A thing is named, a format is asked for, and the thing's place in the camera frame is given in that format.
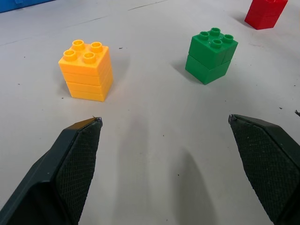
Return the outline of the yellow toy brick stack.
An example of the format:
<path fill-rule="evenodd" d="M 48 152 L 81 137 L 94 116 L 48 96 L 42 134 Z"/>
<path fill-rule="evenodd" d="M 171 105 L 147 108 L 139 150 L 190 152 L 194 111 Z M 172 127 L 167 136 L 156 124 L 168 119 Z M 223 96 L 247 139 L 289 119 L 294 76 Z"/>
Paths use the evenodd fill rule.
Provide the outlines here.
<path fill-rule="evenodd" d="M 59 67 L 73 98 L 104 102 L 113 83 L 109 47 L 75 40 L 63 53 Z"/>

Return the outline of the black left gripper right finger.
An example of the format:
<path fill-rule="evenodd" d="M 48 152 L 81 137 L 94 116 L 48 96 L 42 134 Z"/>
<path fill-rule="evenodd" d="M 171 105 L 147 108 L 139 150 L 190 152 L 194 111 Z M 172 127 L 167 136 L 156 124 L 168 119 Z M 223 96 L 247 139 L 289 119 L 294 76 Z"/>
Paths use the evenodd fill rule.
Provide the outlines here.
<path fill-rule="evenodd" d="M 245 174 L 274 225 L 300 225 L 300 145 L 280 126 L 228 118 Z"/>

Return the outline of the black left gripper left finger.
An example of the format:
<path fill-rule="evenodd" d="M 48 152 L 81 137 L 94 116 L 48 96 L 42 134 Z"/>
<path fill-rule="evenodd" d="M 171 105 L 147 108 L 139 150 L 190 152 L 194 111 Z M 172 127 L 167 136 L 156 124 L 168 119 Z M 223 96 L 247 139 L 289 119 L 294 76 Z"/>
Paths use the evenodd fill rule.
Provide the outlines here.
<path fill-rule="evenodd" d="M 102 119 L 93 117 L 62 130 L 0 210 L 0 225 L 78 225 L 102 126 Z"/>

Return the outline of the blue object at table edge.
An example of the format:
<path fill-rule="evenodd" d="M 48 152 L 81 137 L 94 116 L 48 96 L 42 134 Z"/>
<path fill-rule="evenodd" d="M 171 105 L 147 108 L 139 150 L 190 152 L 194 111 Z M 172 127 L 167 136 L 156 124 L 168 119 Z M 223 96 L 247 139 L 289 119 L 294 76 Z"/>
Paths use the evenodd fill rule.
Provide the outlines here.
<path fill-rule="evenodd" d="M 0 13 L 43 3 L 44 0 L 0 0 Z"/>

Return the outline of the green toy brick stack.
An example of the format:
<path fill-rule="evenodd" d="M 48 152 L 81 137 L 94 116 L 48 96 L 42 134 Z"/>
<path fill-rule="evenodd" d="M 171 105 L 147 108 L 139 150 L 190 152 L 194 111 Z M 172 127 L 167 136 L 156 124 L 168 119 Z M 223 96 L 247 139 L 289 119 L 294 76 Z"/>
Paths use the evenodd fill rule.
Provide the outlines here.
<path fill-rule="evenodd" d="M 238 46 L 230 34 L 217 27 L 192 36 L 185 70 L 206 85 L 224 76 Z"/>

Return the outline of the red toy brick stack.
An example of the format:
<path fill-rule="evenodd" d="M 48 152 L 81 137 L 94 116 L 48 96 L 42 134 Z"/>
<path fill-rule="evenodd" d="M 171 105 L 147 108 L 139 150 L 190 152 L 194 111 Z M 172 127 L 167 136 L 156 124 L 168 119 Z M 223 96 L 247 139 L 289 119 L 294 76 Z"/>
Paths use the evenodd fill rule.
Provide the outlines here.
<path fill-rule="evenodd" d="M 245 22 L 256 30 L 273 28 L 288 0 L 252 0 Z"/>

